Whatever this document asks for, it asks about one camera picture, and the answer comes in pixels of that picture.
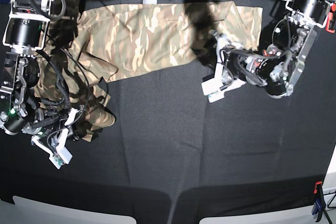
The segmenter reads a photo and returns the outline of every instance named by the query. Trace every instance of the red clamp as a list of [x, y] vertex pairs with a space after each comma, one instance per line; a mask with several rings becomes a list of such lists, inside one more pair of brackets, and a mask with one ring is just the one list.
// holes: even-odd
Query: red clamp
[[325, 28], [326, 28], [326, 31], [328, 31], [332, 34], [335, 33], [335, 30], [331, 29], [332, 26], [335, 24], [335, 19], [334, 19], [334, 12], [335, 11], [336, 11], [336, 4], [331, 4], [330, 13], [328, 14], [327, 25], [326, 25]]
[[321, 185], [322, 186], [323, 182], [322, 181], [318, 181], [315, 183], [315, 189], [314, 189], [314, 194], [317, 194], [317, 186]]

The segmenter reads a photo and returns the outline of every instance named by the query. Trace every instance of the black table surface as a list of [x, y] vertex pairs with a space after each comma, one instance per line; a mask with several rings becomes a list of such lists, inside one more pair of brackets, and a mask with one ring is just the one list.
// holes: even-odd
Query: black table surface
[[[284, 16], [277, 0], [235, 1], [263, 10], [261, 48]], [[81, 0], [81, 9], [142, 0]], [[0, 6], [0, 30], [9, 6]], [[68, 141], [69, 165], [54, 168], [29, 136], [0, 131], [0, 198], [14, 195], [138, 223], [198, 223], [312, 204], [336, 136], [335, 35], [322, 31], [295, 92], [272, 99], [251, 85], [210, 104], [198, 61], [140, 77], [100, 83], [111, 94], [115, 125], [91, 143]], [[1, 47], [1, 53], [7, 50]]]

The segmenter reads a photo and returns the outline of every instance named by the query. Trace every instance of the camouflage fabric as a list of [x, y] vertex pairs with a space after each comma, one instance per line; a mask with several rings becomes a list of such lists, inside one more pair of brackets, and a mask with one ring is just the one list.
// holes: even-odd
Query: camouflage fabric
[[[86, 121], [82, 122], [88, 133], [84, 139], [90, 141], [92, 131], [115, 122], [104, 110], [110, 97], [98, 87], [101, 79], [117, 81], [187, 64], [196, 58], [192, 48], [203, 47], [211, 28], [240, 41], [246, 49], [257, 50], [261, 15], [261, 8], [236, 6], [234, 2], [124, 4], [84, 11], [69, 46], [74, 59], [85, 68], [92, 92]], [[71, 102], [84, 104], [85, 80], [79, 69], [59, 52], [54, 53], [53, 60], [63, 70]], [[43, 74], [35, 87], [36, 95], [59, 98], [55, 73], [43, 58], [38, 62]]]

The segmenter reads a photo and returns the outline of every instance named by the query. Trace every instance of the camouflage pants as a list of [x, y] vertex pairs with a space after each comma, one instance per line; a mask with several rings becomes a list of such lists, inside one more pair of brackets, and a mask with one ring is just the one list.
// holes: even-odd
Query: camouflage pants
[[[98, 83], [140, 76], [187, 64], [196, 57], [192, 48], [202, 48], [215, 28], [246, 49], [257, 50], [262, 9], [236, 6], [234, 2], [112, 5], [91, 9], [77, 20], [78, 35], [69, 47], [85, 68], [92, 95], [82, 126], [87, 141], [92, 131], [111, 126], [115, 118], [104, 110], [110, 96]], [[85, 80], [76, 65], [61, 55], [53, 59], [62, 68], [73, 104], [85, 102]], [[56, 99], [55, 73], [38, 58], [41, 78], [35, 95]]]

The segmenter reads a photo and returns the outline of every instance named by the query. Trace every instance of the black cloth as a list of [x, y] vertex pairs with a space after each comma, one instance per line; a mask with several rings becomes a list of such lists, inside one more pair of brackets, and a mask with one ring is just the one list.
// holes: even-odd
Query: black cloth
[[[264, 8], [261, 48], [270, 44], [284, 2], [234, 1]], [[81, 0], [80, 9], [141, 2]], [[9, 8], [0, 8], [4, 30]], [[198, 61], [101, 83], [117, 121], [91, 143], [68, 141], [74, 157], [60, 170], [29, 136], [0, 131], [0, 198], [12, 202], [17, 195], [145, 224], [312, 205], [335, 146], [334, 40], [321, 32], [293, 95], [280, 100], [245, 85], [209, 104], [201, 83], [211, 71]]]

